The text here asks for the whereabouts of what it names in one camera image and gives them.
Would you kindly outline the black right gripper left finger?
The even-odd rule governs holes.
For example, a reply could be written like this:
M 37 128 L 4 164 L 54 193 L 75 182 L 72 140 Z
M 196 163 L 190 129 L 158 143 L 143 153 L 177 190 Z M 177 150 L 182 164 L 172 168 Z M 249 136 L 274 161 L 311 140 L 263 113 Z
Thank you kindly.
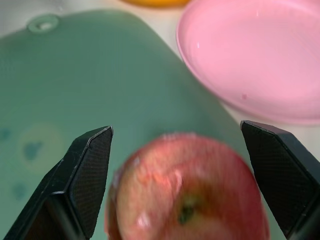
M 113 128 L 75 138 L 44 175 L 5 235 L 6 240 L 89 240 L 106 190 Z

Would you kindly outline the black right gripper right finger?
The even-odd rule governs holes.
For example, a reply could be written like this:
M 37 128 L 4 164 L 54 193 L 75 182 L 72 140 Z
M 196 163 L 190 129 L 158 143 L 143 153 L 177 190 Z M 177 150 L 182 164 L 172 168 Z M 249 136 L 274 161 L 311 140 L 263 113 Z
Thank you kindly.
M 254 176 L 288 240 L 320 238 L 320 162 L 289 131 L 243 120 Z

